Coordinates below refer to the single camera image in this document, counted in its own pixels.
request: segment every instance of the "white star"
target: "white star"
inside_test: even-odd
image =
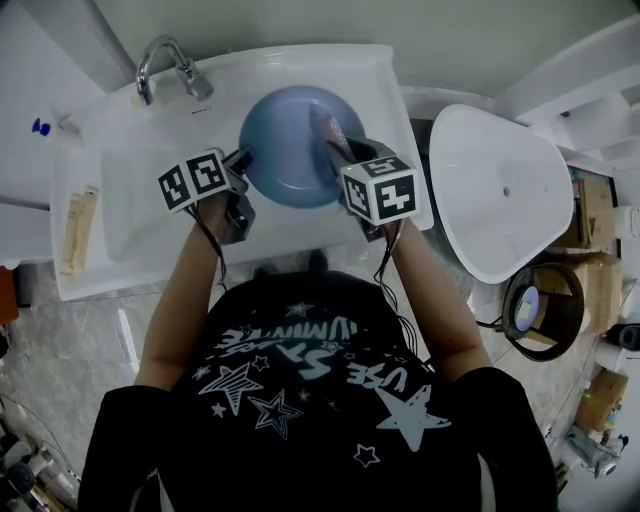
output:
[[[304,302],[301,302],[300,304],[296,304],[295,306],[287,306],[287,307],[289,308],[289,312],[287,313],[286,316],[299,315],[303,318],[306,318],[307,311],[311,309],[313,306],[310,306],[309,304],[305,304]]]
[[[329,400],[326,396],[324,397],[324,399],[326,400],[327,404],[329,404],[329,407],[331,407],[336,412],[340,412],[340,409],[338,409],[335,400]]]
[[[191,378],[192,379],[196,379],[196,380],[200,380],[202,377],[204,377],[208,373],[211,373],[211,366],[210,365],[207,365],[207,366],[205,366],[203,368],[198,368],[196,370],[196,373],[194,373]]]
[[[264,370],[265,368],[271,368],[271,366],[269,366],[269,363],[267,363],[267,356],[256,356],[256,358],[253,360],[253,363],[251,363],[251,366],[255,366],[259,372],[262,372],[262,370]]]
[[[375,464],[380,462],[380,459],[376,456],[376,447],[371,446],[370,448],[365,448],[361,444],[358,445],[358,453],[353,456],[360,464],[362,464],[365,468],[369,466],[369,464]]]
[[[424,385],[407,402],[389,394],[381,388],[376,393],[391,413],[376,428],[381,430],[400,430],[412,452],[417,452],[422,443],[422,434],[426,429],[442,428],[451,425],[449,420],[427,414],[427,402],[431,398],[431,386]]]
[[[220,402],[218,402],[216,405],[212,405],[211,409],[213,410],[214,416],[220,416],[221,418],[223,417],[222,413],[227,410],[226,407],[222,407],[220,405]]]
[[[322,348],[326,348],[332,354],[335,354],[338,350],[342,350],[344,347],[337,341],[323,341]]]
[[[249,373],[249,363],[245,363],[235,370],[221,366],[220,377],[202,388],[198,394],[203,395],[214,391],[224,391],[224,394],[227,395],[227,400],[229,400],[229,405],[231,405],[233,415],[237,416],[242,393],[263,389],[263,386],[247,378],[247,373]]]
[[[287,439],[287,421],[302,416],[302,411],[294,409],[284,403],[284,389],[278,393],[271,402],[265,402],[253,396],[249,400],[260,411],[256,430],[263,427],[272,426],[283,439]]]
[[[249,336],[253,332],[253,329],[250,325],[242,325],[240,326],[240,330],[242,331],[242,334],[246,336]]]

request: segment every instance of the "chrome faucet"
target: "chrome faucet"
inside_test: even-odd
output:
[[[136,71],[138,96],[140,96],[140,101],[144,105],[149,106],[153,103],[153,94],[151,94],[149,87],[149,66],[151,66],[151,61],[160,48],[169,50],[176,63],[178,76],[191,96],[195,96],[198,101],[204,101],[213,94],[213,85],[198,71],[193,60],[184,56],[176,40],[170,36],[160,36],[151,41],[149,46],[146,47]]]

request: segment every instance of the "tiled floor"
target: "tiled floor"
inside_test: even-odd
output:
[[[435,246],[434,236],[430,234],[427,238]],[[382,246],[336,246],[327,249],[327,254],[332,269],[372,280]],[[440,259],[444,271],[469,296],[474,280],[447,255]],[[274,263],[281,271],[291,271],[298,269],[301,261],[300,257],[291,256],[278,258]],[[249,279],[256,266],[231,268],[227,283],[233,286]],[[23,275],[25,287],[32,292],[32,307],[22,310],[20,318],[10,326],[13,348],[0,368],[0,392],[33,409],[55,433],[73,470],[81,472],[103,395],[133,382],[136,367],[132,363],[136,361],[127,349],[127,340],[132,340],[135,352],[140,355],[144,333],[164,283],[64,303],[57,296],[51,264],[26,266]],[[385,280],[399,296],[401,314],[414,321],[394,267],[388,269]],[[476,286],[474,291],[471,305],[478,313],[480,308],[490,311],[495,306],[492,303],[499,300],[495,290],[481,291]],[[213,300],[218,293],[214,290]],[[575,383],[593,367],[592,361],[585,364],[593,339],[578,339],[556,361],[534,363],[512,349],[503,335],[486,329],[482,329],[482,335],[495,365],[522,382],[538,425],[541,428],[552,425],[552,435],[561,436],[580,396]],[[427,356],[422,342],[419,355]],[[509,414],[507,403],[504,413]],[[10,404],[6,414],[15,427],[52,444],[44,428],[30,415]],[[494,420],[499,428],[500,418]]]

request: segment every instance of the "white basin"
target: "white basin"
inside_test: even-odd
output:
[[[485,283],[511,277],[571,222],[573,189],[564,159],[524,126],[448,106],[434,122],[429,163],[449,242]]]
[[[156,101],[134,106],[127,86],[74,113],[69,121],[85,147],[58,149],[52,186],[52,239],[59,269],[69,198],[85,186],[100,189],[86,269],[58,278],[63,299],[165,279],[192,221],[164,213],[157,176],[179,158],[211,147],[238,148],[242,123],[267,94],[293,85],[326,89],[357,113],[366,135],[420,159],[391,67],[393,51],[375,45],[306,45],[231,53],[197,63],[215,87],[207,101],[184,91],[173,70],[153,77]],[[421,208],[414,219],[429,229],[433,217],[420,174]],[[337,203],[309,210],[274,203],[250,186],[256,220],[247,241],[225,248],[227,263],[259,260],[363,240],[357,222]]]

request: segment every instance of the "forearm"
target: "forearm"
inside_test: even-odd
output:
[[[490,366],[473,314],[410,220],[393,260],[434,365],[445,378],[453,381],[470,369]]]
[[[207,225],[223,238],[223,215]],[[215,249],[194,225],[151,317],[136,384],[171,389],[182,376],[207,319],[217,264]]]

